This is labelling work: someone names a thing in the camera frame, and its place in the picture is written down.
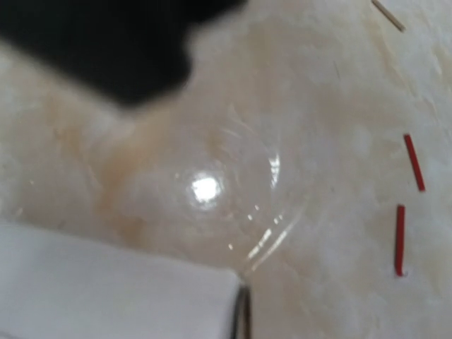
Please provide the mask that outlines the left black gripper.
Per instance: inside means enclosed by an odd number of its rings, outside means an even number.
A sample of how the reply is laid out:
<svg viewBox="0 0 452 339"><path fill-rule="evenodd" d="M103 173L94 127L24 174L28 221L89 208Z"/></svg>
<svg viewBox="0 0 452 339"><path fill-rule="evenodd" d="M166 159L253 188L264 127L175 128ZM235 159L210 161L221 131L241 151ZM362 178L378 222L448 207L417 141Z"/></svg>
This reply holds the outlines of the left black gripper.
<svg viewBox="0 0 452 339"><path fill-rule="evenodd" d="M189 34L243 1L2 1L1 38L123 105L180 88Z"/></svg>

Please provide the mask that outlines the white paper box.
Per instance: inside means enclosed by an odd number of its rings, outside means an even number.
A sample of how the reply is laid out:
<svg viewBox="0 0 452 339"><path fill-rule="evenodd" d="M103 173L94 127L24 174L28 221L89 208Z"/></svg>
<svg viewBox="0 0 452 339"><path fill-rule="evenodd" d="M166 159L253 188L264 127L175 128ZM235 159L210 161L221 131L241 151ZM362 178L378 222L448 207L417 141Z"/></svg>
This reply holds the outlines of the white paper box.
<svg viewBox="0 0 452 339"><path fill-rule="evenodd" d="M250 338L234 271L1 224L2 338Z"/></svg>

